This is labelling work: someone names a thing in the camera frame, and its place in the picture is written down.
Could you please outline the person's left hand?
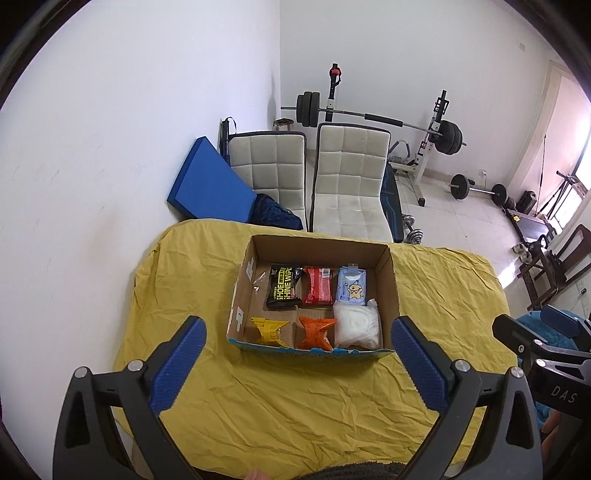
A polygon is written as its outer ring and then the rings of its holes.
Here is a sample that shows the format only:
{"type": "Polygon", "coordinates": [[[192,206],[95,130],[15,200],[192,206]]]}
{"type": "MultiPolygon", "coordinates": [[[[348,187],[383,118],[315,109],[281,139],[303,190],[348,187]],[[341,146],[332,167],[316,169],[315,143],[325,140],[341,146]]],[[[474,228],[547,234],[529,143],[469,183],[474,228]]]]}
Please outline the person's left hand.
{"type": "Polygon", "coordinates": [[[245,476],[245,480],[270,480],[270,476],[259,470],[252,470],[245,476]]]}

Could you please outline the person's right hand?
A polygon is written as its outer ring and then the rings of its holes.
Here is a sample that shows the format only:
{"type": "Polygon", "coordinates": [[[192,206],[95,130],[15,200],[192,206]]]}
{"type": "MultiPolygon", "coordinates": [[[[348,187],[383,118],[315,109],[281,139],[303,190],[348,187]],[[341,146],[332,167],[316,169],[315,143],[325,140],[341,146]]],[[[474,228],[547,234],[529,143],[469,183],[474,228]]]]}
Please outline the person's right hand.
{"type": "Polygon", "coordinates": [[[552,410],[541,429],[541,448],[544,461],[547,461],[550,458],[553,444],[559,431],[560,422],[561,413],[557,410],[552,410]]]}

